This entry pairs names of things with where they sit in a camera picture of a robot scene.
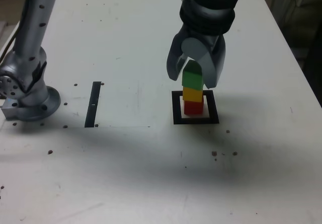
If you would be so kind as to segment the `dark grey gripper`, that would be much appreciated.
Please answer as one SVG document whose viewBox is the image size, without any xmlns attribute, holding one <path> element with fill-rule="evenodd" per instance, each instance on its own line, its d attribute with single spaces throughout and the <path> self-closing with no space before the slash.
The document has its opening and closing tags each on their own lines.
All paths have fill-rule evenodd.
<svg viewBox="0 0 322 224">
<path fill-rule="evenodd" d="M 178 79 L 188 57 L 201 66 L 205 86 L 215 88 L 225 60 L 223 35 L 204 35 L 183 25 L 174 36 L 167 57 L 167 73 L 171 80 Z"/>
</svg>

